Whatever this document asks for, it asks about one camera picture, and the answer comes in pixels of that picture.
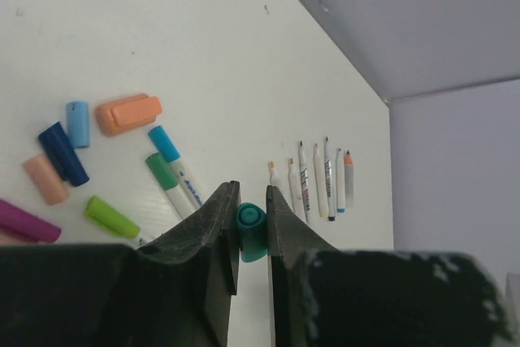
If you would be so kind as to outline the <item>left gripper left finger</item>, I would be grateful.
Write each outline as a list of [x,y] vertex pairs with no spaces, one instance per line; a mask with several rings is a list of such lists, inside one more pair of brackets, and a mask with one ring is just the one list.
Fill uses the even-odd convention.
[[147,245],[1,249],[4,346],[225,346],[240,185]]

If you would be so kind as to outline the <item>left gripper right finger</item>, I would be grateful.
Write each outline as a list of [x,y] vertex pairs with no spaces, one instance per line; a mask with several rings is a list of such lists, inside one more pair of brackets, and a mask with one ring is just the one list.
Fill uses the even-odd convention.
[[454,252],[340,250],[266,189],[275,346],[511,346],[488,271]]

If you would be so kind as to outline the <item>cyan pen cap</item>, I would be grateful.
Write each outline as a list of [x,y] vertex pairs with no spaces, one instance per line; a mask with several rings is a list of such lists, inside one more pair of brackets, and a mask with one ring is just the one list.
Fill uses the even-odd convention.
[[243,262],[255,262],[267,255],[267,215],[259,206],[249,202],[240,204],[236,227]]

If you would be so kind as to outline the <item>salmon capped pen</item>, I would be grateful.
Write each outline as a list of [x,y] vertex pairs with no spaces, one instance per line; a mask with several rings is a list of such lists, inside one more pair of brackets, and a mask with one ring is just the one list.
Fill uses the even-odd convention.
[[318,198],[318,212],[321,218],[328,217],[329,208],[327,200],[327,188],[325,178],[325,165],[320,152],[319,144],[314,143],[314,177],[316,181],[316,193]]

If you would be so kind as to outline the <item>dark blue capped pen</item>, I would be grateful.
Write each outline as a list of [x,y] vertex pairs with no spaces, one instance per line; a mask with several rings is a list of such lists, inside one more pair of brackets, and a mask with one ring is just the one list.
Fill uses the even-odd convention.
[[336,207],[335,207],[335,199],[334,199],[333,184],[332,184],[332,161],[331,161],[331,156],[330,156],[329,137],[325,137],[325,140],[324,140],[324,163],[325,163],[325,182],[326,182],[327,206],[328,206],[327,219],[329,222],[335,222],[336,221]]

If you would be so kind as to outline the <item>orange capped fat marker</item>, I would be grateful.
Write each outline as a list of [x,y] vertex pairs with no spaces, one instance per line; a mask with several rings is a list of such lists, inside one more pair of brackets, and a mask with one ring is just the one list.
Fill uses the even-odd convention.
[[345,205],[353,207],[353,160],[349,150],[344,154]]

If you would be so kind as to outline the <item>yellow capped pen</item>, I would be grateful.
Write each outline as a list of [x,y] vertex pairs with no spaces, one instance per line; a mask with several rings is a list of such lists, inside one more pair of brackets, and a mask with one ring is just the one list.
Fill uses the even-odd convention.
[[269,175],[270,175],[270,184],[271,186],[275,186],[279,189],[282,189],[282,181],[280,175],[276,169],[276,165],[274,161],[270,161],[268,163]]

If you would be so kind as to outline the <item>sky blue capped pen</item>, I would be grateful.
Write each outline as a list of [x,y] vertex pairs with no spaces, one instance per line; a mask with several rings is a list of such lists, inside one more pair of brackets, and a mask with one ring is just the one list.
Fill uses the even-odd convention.
[[336,149],[336,211],[339,214],[345,212],[345,161],[341,148]]

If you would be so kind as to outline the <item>magenta capped pen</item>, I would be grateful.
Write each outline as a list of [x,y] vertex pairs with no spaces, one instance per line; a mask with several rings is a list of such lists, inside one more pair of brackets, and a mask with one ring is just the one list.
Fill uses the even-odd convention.
[[303,145],[303,141],[298,142],[298,159],[299,159],[299,172],[301,182],[301,195],[303,202],[303,209],[305,214],[305,221],[311,225],[311,214],[310,214],[310,188],[309,188],[309,172],[306,164],[306,154]]

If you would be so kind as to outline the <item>salmon pen cap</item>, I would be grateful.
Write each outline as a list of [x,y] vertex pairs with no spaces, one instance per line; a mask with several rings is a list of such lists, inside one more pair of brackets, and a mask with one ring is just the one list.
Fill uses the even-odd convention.
[[47,205],[57,205],[70,197],[63,180],[45,154],[27,159],[22,167]]

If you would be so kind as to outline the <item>magenta pen cap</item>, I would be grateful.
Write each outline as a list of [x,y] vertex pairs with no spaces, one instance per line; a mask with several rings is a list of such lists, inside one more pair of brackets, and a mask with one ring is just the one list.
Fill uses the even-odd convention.
[[54,243],[61,228],[1,200],[1,230],[27,242]]

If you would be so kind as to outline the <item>orange marker cap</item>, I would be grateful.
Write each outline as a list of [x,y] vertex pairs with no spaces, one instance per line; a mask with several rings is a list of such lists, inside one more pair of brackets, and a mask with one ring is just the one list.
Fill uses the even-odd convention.
[[105,102],[97,107],[95,115],[103,134],[114,137],[153,123],[162,112],[158,97],[140,93]]

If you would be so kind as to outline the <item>dark blue pen cap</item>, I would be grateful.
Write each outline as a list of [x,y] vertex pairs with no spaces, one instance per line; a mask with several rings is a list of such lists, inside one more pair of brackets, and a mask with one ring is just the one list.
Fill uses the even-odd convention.
[[49,126],[37,139],[62,181],[68,181],[74,187],[89,182],[89,176],[60,122]]

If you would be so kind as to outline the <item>sky blue pen cap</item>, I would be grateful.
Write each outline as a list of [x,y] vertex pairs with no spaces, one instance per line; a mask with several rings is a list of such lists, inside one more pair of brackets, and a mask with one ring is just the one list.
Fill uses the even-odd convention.
[[89,104],[73,101],[66,105],[67,135],[74,149],[90,147]]

